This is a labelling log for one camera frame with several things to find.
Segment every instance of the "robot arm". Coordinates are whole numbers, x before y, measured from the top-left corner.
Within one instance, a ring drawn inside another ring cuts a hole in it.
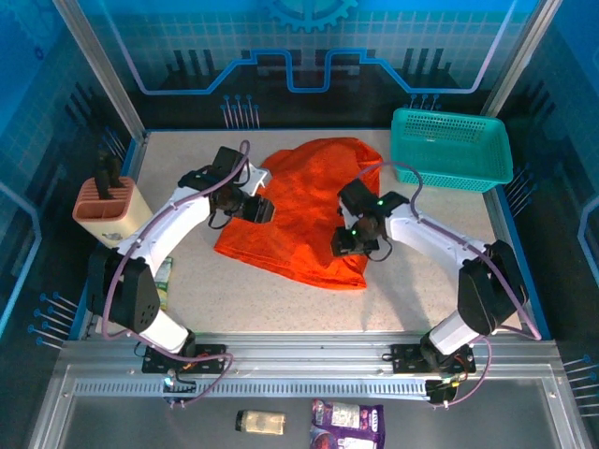
[[[368,255],[379,249],[379,237],[400,241],[435,260],[456,285],[457,310],[421,341],[422,355],[432,368],[443,369],[463,345],[480,335],[489,335],[516,311],[494,274],[472,248],[487,255],[498,267],[520,304],[527,300],[516,257],[507,243],[497,240],[488,245],[464,236],[419,211],[415,214],[409,200],[395,192],[377,197],[360,180],[347,184],[339,197],[345,226],[335,232],[333,254]],[[462,243],[450,236],[458,236]]]
[[[189,200],[173,208],[179,201],[204,191],[223,180],[241,160],[242,154],[221,147],[214,162],[201,170],[187,173],[179,181],[167,203],[154,215],[165,210],[171,212],[152,225],[154,217],[117,248],[98,248],[90,258],[87,307],[101,315],[106,295],[117,266],[136,245],[124,266],[117,284],[110,321],[141,335],[154,345],[172,354],[192,356],[195,349],[194,334],[176,323],[160,310],[160,299],[153,281],[164,259],[197,225],[221,210],[228,217],[237,217],[253,223],[267,223],[274,207],[268,199],[256,195],[270,175],[268,170],[254,167],[249,162],[240,175],[214,192]]]

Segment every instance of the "small package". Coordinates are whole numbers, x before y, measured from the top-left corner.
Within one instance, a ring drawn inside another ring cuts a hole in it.
[[[154,283],[158,290],[158,297],[160,298],[160,309],[167,311],[167,300],[168,300],[168,279],[170,278],[170,272],[172,270],[172,257],[166,257],[165,260],[160,264],[160,268],[154,276]]]
[[[315,399],[310,449],[383,449],[383,406],[352,405]]]

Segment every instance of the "purple snack bag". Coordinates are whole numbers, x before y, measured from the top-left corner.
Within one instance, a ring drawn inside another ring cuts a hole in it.
[[[352,405],[315,399],[311,449],[383,449],[383,406]]]

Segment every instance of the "black mounting plate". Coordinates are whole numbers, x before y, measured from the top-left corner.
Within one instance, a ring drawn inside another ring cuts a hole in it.
[[[198,355],[218,355],[226,352],[224,344],[196,344],[195,356]],[[188,369],[183,369],[187,365],[185,362],[179,362],[162,355],[151,347],[146,347],[146,354],[143,357],[141,372],[146,374],[166,374],[171,368],[185,374],[220,374],[225,369],[225,359],[209,360],[207,362],[197,363]]]
[[[393,374],[428,373],[435,370],[427,363],[420,352],[420,344],[392,344],[390,354],[383,355],[383,360],[393,363]],[[475,357],[468,345],[462,346],[457,352],[469,373],[476,372]],[[458,360],[454,360],[443,372],[458,374],[464,368]]]

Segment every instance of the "small bottle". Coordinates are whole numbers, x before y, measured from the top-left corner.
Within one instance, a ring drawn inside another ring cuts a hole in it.
[[[283,435],[285,432],[285,414],[239,410],[235,420],[235,430],[266,435]]]

